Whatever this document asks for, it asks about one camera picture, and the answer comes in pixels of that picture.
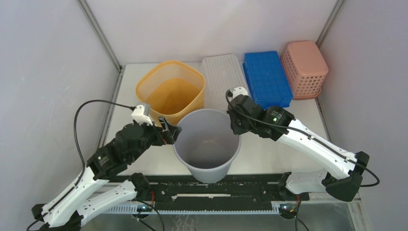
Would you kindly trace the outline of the blue compartment tray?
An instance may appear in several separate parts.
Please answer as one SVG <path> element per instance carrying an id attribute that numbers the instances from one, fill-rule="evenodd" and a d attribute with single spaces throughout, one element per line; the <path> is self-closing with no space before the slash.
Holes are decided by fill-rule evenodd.
<path id="1" fill-rule="evenodd" d="M 252 99 L 263 109 L 290 106 L 293 93 L 277 51 L 249 52 L 243 70 Z"/>

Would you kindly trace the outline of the grey bin liner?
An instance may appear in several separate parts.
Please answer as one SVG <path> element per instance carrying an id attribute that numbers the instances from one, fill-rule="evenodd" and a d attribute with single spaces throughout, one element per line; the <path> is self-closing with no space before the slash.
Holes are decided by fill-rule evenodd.
<path id="1" fill-rule="evenodd" d="M 192 176 L 206 184 L 225 178 L 242 144 L 227 113 L 199 109 L 184 116 L 178 127 L 181 132 L 173 150 Z"/>

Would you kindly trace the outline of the yellow ribbed waste bin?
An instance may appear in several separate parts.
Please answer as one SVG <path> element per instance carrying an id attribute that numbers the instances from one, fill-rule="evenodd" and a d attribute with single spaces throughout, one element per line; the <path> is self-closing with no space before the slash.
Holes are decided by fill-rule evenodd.
<path id="1" fill-rule="evenodd" d="M 164 117 L 172 125 L 188 113 L 204 107 L 206 81 L 193 67 L 176 60 L 150 70 L 136 85 L 140 102 L 150 105 L 150 116 L 158 123 Z"/>

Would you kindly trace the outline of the white perforated plastic basket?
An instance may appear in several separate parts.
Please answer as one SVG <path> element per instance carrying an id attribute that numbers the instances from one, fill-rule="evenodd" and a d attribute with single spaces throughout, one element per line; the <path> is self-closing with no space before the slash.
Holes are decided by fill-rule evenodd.
<path id="1" fill-rule="evenodd" d="M 244 88 L 249 91 L 242 64 L 236 54 L 206 57 L 202 59 L 201 73 L 205 84 L 204 107 L 226 111 L 226 90 Z"/>

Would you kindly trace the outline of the pink perforated plastic basket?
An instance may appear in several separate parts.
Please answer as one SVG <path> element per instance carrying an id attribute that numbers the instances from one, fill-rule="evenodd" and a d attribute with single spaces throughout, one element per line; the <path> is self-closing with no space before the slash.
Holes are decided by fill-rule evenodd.
<path id="1" fill-rule="evenodd" d="M 291 42 L 281 57 L 294 100 L 314 99 L 328 74 L 328 66 L 313 41 Z"/>

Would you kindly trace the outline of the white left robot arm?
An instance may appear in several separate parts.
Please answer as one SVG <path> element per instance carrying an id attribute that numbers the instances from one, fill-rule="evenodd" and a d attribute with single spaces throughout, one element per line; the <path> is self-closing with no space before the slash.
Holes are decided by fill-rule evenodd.
<path id="1" fill-rule="evenodd" d="M 148 180 L 134 173 L 114 189 L 96 197 L 92 194 L 133 164 L 151 146 L 172 145 L 182 128 L 164 117 L 160 126 L 133 122 L 125 125 L 106 145 L 87 161 L 85 169 L 62 193 L 47 204 L 32 207 L 41 231 L 78 231 L 87 222 L 122 202 L 146 200 L 151 195 Z"/>

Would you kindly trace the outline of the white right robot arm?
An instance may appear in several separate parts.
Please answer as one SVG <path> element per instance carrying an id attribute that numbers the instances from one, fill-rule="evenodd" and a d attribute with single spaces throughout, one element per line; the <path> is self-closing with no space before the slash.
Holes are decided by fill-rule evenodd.
<path id="1" fill-rule="evenodd" d="M 278 194 L 291 200 L 297 194 L 327 192 L 330 196 L 351 202 L 363 186 L 363 173 L 368 171 L 370 156 L 349 152 L 309 130 L 284 108 L 272 106 L 264 110 L 249 96 L 226 94 L 227 113 L 234 134 L 247 132 L 291 146 L 323 167 L 317 172 L 287 172 L 280 181 Z"/>

